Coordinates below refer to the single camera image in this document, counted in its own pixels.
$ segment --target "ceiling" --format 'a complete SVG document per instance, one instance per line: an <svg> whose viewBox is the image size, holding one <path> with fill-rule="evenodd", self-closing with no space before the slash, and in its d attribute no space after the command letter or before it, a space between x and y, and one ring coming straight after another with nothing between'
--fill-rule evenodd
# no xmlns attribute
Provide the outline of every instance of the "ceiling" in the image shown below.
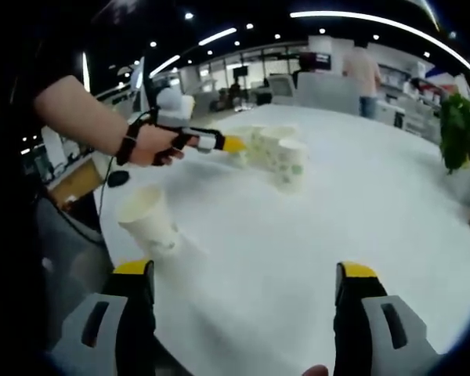
<svg viewBox="0 0 470 376"><path fill-rule="evenodd" d="M274 35L280 34L279 42L306 40L310 34L317 34L324 27L327 34L335 38L354 38L360 31L379 34L378 43L400 49L417 56L423 52L431 53L430 61L438 67L458 73L463 66L447 52L432 43L406 31L380 23L342 18L292 19L290 12L306 10L342 10L381 16L438 38L458 51L470 62L470 0L457 2L434 1L431 7L439 21L440 31L428 14L413 2L423 0L239 0L237 2L207 2L188 0L113 0L99 13L95 6L80 5L78 17L85 14L92 18L85 51L88 56L92 92L97 94L111 89L124 76L118 71L131 66L138 60L150 43L157 43L148 56L152 66L157 67L170 57L179 54L182 59L174 64L181 67L187 60L202 63L217 56L247 49L258 45L268 45L275 41ZM186 13L193 19L185 20ZM254 24L246 30L247 23ZM197 43L217 32L230 27L237 29L236 34L221 38L200 47ZM457 37L449 39L451 31ZM240 41L236 47L234 41Z"/></svg>

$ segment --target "white table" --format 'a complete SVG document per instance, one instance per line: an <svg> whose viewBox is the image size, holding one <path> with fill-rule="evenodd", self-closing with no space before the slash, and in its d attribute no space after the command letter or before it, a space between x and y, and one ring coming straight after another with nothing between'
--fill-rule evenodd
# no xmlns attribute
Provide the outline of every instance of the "white table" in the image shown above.
<svg viewBox="0 0 470 376"><path fill-rule="evenodd" d="M156 335L195 375L299 375L334 366L335 264L378 272L447 351L470 318L470 229L443 188L437 146L381 123L268 105L219 122L300 127L311 169L302 195L264 172L186 153L171 168L132 169L105 189L101 225L115 264L143 253L114 210L137 186L164 185L188 240L157 264ZM99 191L96 192L99 202Z"/></svg>

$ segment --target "jeans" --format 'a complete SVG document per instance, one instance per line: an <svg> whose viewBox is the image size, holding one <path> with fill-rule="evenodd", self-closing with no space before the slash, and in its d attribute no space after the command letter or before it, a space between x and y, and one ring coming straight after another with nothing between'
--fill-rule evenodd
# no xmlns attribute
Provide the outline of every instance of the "jeans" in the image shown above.
<svg viewBox="0 0 470 376"><path fill-rule="evenodd" d="M360 116L374 119L376 117L376 102L378 98L371 96L360 97Z"/></svg>

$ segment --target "round table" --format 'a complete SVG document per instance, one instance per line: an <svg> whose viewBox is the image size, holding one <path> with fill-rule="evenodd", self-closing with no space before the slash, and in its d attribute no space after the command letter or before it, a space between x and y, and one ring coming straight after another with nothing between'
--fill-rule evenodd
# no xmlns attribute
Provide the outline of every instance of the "round table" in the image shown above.
<svg viewBox="0 0 470 376"><path fill-rule="evenodd" d="M428 326L438 353L470 319L470 229L443 187L437 146L335 112L268 105L218 123L297 125L310 149L305 190L188 150L171 168L131 168L105 189L101 226L115 265L143 253L115 220L137 186L160 183L182 234L156 263L156 336L192 374L299 375L334 366L339 261L374 269ZM99 190L95 192L99 202Z"/></svg>

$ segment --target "black ceiling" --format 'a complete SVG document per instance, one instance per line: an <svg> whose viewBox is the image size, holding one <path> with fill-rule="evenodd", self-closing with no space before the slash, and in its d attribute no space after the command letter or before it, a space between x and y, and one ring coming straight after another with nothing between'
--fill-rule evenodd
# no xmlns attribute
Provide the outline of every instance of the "black ceiling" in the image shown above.
<svg viewBox="0 0 470 376"><path fill-rule="evenodd" d="M168 58L179 54L182 59L175 66L186 65L191 59L201 63L217 56L275 42L306 40L316 34L320 27L336 38L354 38L359 31L381 35L378 41L414 55L424 51L431 53L430 61L451 72L463 70L462 65L433 44L406 31L379 23L339 18L292 19L290 12L302 10L344 10L382 16L412 26L430 34L470 61L470 0L433 2L432 8L439 17L440 31L417 5L407 0L339 0L339 1L291 1L291 0L238 0L234 2L204 2L170 0L114 0L94 19L87 38L87 54L91 73L92 92L110 89L123 81L118 69L138 60L151 41L157 47L150 53L152 66L158 66ZM184 15L191 12L192 20ZM245 24L255 25L245 30ZM199 47L197 43L216 32L236 27L238 32ZM450 31L457 38L450 40ZM235 40L240 46L234 46ZM207 55L207 50L214 52Z"/></svg>

